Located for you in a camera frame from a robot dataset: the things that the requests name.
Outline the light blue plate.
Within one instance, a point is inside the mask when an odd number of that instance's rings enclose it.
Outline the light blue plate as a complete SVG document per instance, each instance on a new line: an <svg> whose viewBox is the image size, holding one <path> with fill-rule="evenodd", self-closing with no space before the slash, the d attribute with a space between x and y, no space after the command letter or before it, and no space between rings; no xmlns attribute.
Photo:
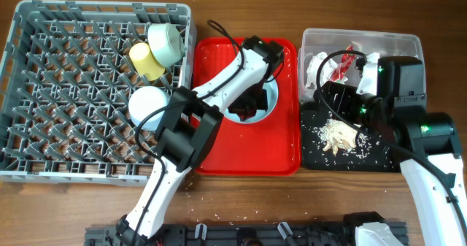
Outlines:
<svg viewBox="0 0 467 246"><path fill-rule="evenodd" d="M240 117L237 114L230 113L228 110L225 112L225 117L232 122L240 124L257 123L267 118L276 107L276 104L278 102L279 89L276 81L265 83L263 85L263 89L266 92L266 99L268 104L266 110L258 109L254 116L244 121L241 121Z"/></svg>

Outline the white napkin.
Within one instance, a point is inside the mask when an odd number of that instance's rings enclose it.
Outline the white napkin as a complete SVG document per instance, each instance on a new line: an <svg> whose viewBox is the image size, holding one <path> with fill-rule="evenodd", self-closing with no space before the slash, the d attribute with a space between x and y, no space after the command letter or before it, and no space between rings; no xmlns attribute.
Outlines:
<svg viewBox="0 0 467 246"><path fill-rule="evenodd" d="M323 60L328 56L326 52L321 52L315 55L306 70L306 88L315 88L316 86L316 77L317 77L317 70ZM327 61L322 69L321 76L320 76L320 84L324 85L327 81L330 80L331 75L338 67L338 64L333 60L330 59Z"/></svg>

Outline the red snack wrapper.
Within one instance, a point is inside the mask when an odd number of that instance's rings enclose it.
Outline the red snack wrapper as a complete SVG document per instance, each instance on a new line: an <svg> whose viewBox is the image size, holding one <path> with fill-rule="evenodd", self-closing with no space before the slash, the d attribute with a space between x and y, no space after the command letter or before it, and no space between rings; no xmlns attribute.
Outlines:
<svg viewBox="0 0 467 246"><path fill-rule="evenodd" d="M332 82L345 82L345 74L352 65L356 56L354 54L345 53L341 57L341 63L333 71L330 81Z"/></svg>

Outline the green plastic bowl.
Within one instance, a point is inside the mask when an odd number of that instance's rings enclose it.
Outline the green plastic bowl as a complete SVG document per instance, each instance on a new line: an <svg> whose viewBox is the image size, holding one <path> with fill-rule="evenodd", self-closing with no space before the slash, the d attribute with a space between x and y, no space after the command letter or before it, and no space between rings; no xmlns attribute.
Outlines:
<svg viewBox="0 0 467 246"><path fill-rule="evenodd" d="M166 68L183 58L183 40L177 28L170 23L155 23L147 30L150 50L158 63Z"/></svg>

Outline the light blue food bowl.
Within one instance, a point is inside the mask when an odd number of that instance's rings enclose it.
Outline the light blue food bowl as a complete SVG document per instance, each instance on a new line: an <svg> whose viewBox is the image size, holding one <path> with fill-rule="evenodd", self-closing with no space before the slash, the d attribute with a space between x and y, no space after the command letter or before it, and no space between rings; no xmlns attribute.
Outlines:
<svg viewBox="0 0 467 246"><path fill-rule="evenodd" d="M149 114L165 107L169 103L169 95L160 88L144 86L136 90L128 102L131 121L138 126Z"/></svg>

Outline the yellow plastic cup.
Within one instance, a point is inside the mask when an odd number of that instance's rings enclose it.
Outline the yellow plastic cup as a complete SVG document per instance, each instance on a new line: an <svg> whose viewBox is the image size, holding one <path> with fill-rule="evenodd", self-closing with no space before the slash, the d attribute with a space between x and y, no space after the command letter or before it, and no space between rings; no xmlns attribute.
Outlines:
<svg viewBox="0 0 467 246"><path fill-rule="evenodd" d="M138 74L149 81L157 80L166 72L166 68L158 63L147 43L135 44L128 55Z"/></svg>

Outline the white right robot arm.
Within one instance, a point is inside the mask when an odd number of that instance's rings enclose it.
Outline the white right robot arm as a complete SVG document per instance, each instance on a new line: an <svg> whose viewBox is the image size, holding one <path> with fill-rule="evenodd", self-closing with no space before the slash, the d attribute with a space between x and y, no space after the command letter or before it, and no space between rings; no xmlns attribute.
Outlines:
<svg viewBox="0 0 467 246"><path fill-rule="evenodd" d="M445 112L427 111L425 67L414 56L377 60L374 94L341 83L321 82L314 99L337 119L389 147L409 186L426 245L466 244L466 188L460 137Z"/></svg>

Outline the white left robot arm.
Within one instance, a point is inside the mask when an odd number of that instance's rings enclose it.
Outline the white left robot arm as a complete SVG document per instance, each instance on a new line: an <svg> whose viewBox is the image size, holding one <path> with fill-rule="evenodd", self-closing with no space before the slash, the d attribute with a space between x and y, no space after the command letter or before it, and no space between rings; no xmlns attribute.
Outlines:
<svg viewBox="0 0 467 246"><path fill-rule="evenodd" d="M283 46L252 36L238 49L237 57L211 80L193 90L176 89L166 106L143 119L161 117L154 130L157 145L145 150L155 163L136 206L117 222L116 235L124 245L146 245L158 233L185 176L209 155L225 113L246 121L270 107L263 85L283 65Z"/></svg>

